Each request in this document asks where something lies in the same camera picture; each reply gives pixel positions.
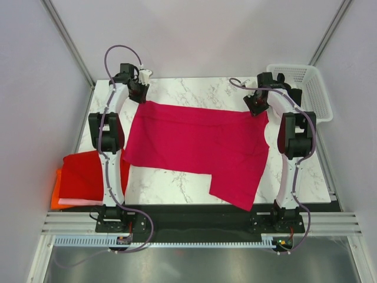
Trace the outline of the magenta t shirt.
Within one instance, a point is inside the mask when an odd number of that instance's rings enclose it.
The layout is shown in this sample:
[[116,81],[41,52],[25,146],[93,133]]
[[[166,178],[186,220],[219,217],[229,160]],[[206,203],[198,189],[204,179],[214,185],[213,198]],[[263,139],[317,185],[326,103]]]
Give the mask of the magenta t shirt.
[[123,159],[133,166],[211,176],[209,193],[250,211],[267,163],[266,113],[148,101],[133,118]]

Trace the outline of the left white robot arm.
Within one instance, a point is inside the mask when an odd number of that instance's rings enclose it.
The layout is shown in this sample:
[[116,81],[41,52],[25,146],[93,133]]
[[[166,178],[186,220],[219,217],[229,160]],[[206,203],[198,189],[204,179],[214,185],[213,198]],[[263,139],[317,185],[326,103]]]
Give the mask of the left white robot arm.
[[130,228],[127,212],[120,207],[124,204],[121,156],[125,145],[120,111],[128,98],[139,104],[146,102],[152,74],[142,66],[120,64],[119,73],[108,83],[105,104],[88,116],[91,142],[100,158],[104,190],[96,218],[97,233],[125,233]]

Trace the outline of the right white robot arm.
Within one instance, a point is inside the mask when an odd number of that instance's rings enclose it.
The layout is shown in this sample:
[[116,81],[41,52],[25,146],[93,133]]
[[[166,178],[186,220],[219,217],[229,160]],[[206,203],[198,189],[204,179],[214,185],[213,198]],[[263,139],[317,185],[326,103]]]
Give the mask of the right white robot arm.
[[286,83],[282,73],[277,78],[260,73],[256,81],[256,87],[242,85],[252,92],[243,100],[254,117],[271,108],[280,118],[277,149],[282,157],[280,188],[263,222],[278,233],[304,233],[297,195],[303,163],[316,149],[316,114],[301,107],[303,91]]

